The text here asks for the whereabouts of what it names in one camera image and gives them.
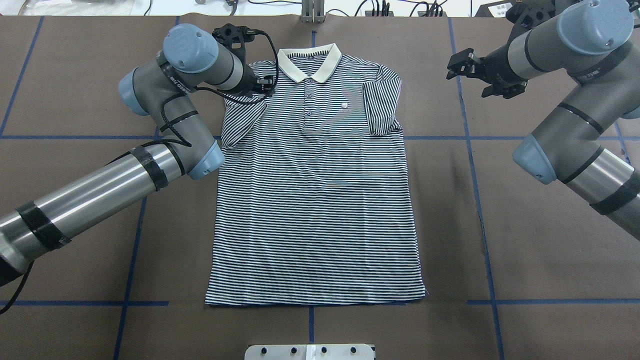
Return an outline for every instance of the blue plastic cap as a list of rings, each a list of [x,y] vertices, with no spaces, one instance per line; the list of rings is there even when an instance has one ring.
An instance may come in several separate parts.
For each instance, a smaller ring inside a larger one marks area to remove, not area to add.
[[[549,158],[531,134],[513,152],[513,161],[545,185],[557,179]]]
[[[136,98],[136,93],[133,91],[133,73],[136,72],[136,69],[131,70],[130,73],[125,75],[120,83],[118,84],[118,93],[120,93],[120,97],[122,101],[136,114],[146,116],[149,115]]]
[[[218,147],[218,143],[213,141],[213,145],[211,145],[207,154],[193,168],[189,173],[189,176],[194,180],[201,179],[206,175],[209,175],[213,170],[221,167],[224,163],[225,156],[222,155],[222,151]]]
[[[640,119],[640,106],[638,106],[634,111],[628,112],[622,115],[623,119]]]
[[[570,49],[585,55],[607,54],[624,44],[634,29],[626,0],[583,0],[558,15],[557,31]]]
[[[218,42],[192,24],[179,24],[164,38],[164,57],[176,69],[196,73],[207,70],[218,58]]]

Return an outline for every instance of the striped shirt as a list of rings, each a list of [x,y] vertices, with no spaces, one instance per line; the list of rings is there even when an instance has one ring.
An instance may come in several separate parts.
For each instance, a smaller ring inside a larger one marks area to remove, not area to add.
[[[272,97],[226,102],[205,303],[348,305],[425,295],[395,112],[401,80],[335,44],[283,49]],[[252,64],[258,76],[273,61]]]

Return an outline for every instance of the white bracket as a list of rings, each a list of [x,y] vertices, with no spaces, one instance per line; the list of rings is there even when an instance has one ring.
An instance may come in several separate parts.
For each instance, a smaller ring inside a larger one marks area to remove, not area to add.
[[[302,22],[324,22],[324,0],[302,0]]]
[[[376,360],[366,344],[252,345],[244,360]]]

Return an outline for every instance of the folded sleeve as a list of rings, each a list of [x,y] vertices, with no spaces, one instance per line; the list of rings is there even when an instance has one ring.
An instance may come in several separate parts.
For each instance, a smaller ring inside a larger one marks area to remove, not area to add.
[[[225,99],[225,118],[222,122],[222,147],[231,149],[251,130],[255,122],[267,108],[267,102],[257,104],[237,104]]]
[[[402,130],[396,118],[402,80],[390,68],[381,65],[374,81],[362,84],[364,107],[372,136],[384,136]]]

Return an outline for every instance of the robotic arm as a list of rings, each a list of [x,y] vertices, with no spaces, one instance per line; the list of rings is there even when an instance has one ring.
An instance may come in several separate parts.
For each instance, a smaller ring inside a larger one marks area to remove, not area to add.
[[[596,141],[618,118],[640,117],[640,50],[628,40],[631,5],[585,0],[558,16],[550,7],[514,7],[508,18],[517,21],[507,44],[484,58],[473,49],[453,55],[447,79],[480,78],[490,84],[483,97],[510,99],[529,79],[566,69],[578,86],[513,159],[543,184],[559,179],[640,240],[640,172]]]
[[[156,58],[131,71],[118,87],[126,105],[138,115],[151,115],[164,138],[0,218],[0,286],[27,272],[36,258],[178,177],[200,179],[222,165],[222,152],[188,94],[264,94],[251,103],[264,100],[277,78],[257,78],[245,64],[244,43],[255,35],[271,43],[263,31],[230,24],[213,36],[191,24],[172,28]],[[232,49],[236,43],[241,47]],[[203,82],[220,91],[197,87]]]

